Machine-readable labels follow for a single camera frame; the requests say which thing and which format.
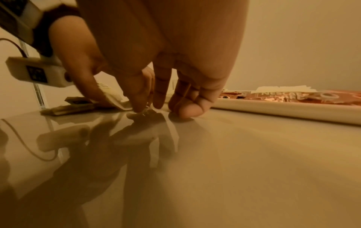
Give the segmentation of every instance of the black cable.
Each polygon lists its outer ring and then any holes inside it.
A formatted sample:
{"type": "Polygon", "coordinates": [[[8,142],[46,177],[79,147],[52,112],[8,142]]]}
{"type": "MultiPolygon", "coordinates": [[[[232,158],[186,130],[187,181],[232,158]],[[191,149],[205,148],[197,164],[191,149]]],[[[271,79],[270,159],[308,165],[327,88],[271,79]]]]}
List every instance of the black cable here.
{"type": "Polygon", "coordinates": [[[19,139],[19,141],[21,142],[21,144],[27,149],[27,151],[29,151],[29,153],[31,155],[33,155],[34,157],[44,161],[44,162],[51,162],[51,161],[54,161],[57,157],[58,157],[58,151],[55,150],[55,154],[54,154],[54,157],[51,158],[51,159],[44,159],[42,157],[40,157],[39,155],[37,155],[36,153],[34,153],[33,151],[31,151],[31,149],[26,145],[26,143],[24,142],[24,140],[21,138],[21,136],[19,135],[18,131],[5,119],[1,119],[2,121],[4,121],[4,123],[6,123],[10,128],[11,130],[15,133],[16,137],[19,139]]]}
{"type": "Polygon", "coordinates": [[[6,38],[0,38],[0,41],[2,41],[2,40],[9,41],[9,42],[12,43],[13,45],[15,45],[15,46],[19,49],[21,55],[22,55],[24,58],[27,58],[27,55],[26,55],[26,53],[24,52],[24,50],[21,49],[21,47],[20,47],[19,45],[17,45],[14,41],[12,41],[12,40],[10,40],[10,39],[6,39],[6,38]]]}

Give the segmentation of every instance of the glossy table surface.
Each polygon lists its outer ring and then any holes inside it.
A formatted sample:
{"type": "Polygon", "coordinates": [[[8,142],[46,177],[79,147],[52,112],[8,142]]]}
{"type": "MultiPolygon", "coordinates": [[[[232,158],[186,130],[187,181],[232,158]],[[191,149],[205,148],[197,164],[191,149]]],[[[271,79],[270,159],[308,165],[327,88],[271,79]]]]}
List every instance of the glossy table surface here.
{"type": "Polygon", "coordinates": [[[361,127],[148,110],[0,129],[0,227],[361,227],[361,127]]]}

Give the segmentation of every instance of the hand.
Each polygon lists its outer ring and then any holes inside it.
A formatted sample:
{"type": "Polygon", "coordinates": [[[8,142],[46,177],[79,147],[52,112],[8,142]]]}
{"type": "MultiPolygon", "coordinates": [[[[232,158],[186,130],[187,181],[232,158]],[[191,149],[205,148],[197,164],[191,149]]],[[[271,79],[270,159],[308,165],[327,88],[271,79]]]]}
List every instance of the hand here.
{"type": "MultiPolygon", "coordinates": [[[[85,21],[76,16],[62,17],[49,28],[49,38],[54,53],[79,91],[89,99],[108,104],[103,92],[98,88],[94,75],[101,71],[113,75],[113,72],[85,21]]],[[[151,68],[144,67],[141,75],[150,85],[154,85],[155,75],[151,68]]],[[[150,86],[149,90],[151,92],[147,99],[151,103],[154,86],[150,86]]]]}
{"type": "Polygon", "coordinates": [[[153,104],[161,108],[178,71],[169,107],[180,117],[199,116],[218,98],[243,36],[248,0],[77,0],[119,85],[135,111],[147,103],[149,81],[141,69],[153,62],[153,104]]]}

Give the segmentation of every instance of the beige wall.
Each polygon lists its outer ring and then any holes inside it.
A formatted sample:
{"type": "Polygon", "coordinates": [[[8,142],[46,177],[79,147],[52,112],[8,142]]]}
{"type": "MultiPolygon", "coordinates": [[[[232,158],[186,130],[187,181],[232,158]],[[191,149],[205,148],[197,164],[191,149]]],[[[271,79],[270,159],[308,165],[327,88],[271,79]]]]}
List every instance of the beige wall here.
{"type": "MultiPolygon", "coordinates": [[[[60,1],[33,2],[45,8],[60,1]]],[[[226,88],[309,85],[361,90],[361,1],[250,2],[244,41],[226,88]]],[[[0,35],[11,37],[3,30],[0,35]]],[[[38,109],[32,85],[13,79],[4,64],[7,56],[18,55],[17,50],[5,42],[0,43],[0,50],[0,117],[38,109]]],[[[32,49],[29,53],[37,55],[32,49]]],[[[100,74],[96,78],[121,92],[113,77],[100,74]]],[[[65,104],[67,96],[80,95],[74,86],[43,89],[50,107],[65,104]]]]}

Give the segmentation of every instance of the person's left hand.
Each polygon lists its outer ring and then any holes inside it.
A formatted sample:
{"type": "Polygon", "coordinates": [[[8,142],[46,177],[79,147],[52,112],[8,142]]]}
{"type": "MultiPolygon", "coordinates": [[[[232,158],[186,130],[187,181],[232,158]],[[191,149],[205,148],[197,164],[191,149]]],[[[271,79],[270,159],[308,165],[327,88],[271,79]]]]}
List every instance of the person's left hand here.
{"type": "MultiPolygon", "coordinates": [[[[107,104],[94,75],[103,71],[114,75],[102,56],[97,43],[81,17],[66,16],[55,21],[49,28],[49,39],[55,55],[62,62],[75,86],[85,97],[107,104]]],[[[154,71],[145,67],[143,77],[151,85],[148,104],[152,102],[154,71]]]]}

